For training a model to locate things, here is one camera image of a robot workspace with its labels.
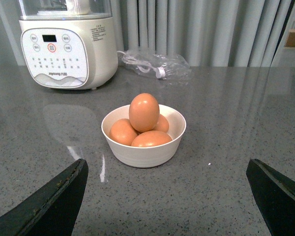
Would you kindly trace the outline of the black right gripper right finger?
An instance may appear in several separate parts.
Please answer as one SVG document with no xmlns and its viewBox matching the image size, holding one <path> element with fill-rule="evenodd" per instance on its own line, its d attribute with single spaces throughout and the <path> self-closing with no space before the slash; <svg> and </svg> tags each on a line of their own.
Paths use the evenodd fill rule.
<svg viewBox="0 0 295 236">
<path fill-rule="evenodd" d="M 295 181 L 258 159 L 246 170 L 253 197 L 272 236 L 295 236 Z"/>
</svg>

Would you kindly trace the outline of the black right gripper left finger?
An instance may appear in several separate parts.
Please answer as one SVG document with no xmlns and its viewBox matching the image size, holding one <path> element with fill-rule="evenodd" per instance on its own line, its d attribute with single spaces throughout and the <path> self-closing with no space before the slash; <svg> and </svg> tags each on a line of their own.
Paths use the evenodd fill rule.
<svg viewBox="0 0 295 236">
<path fill-rule="evenodd" d="M 70 236 L 83 201 L 88 164 L 78 159 L 0 217 L 0 236 Z"/>
</svg>

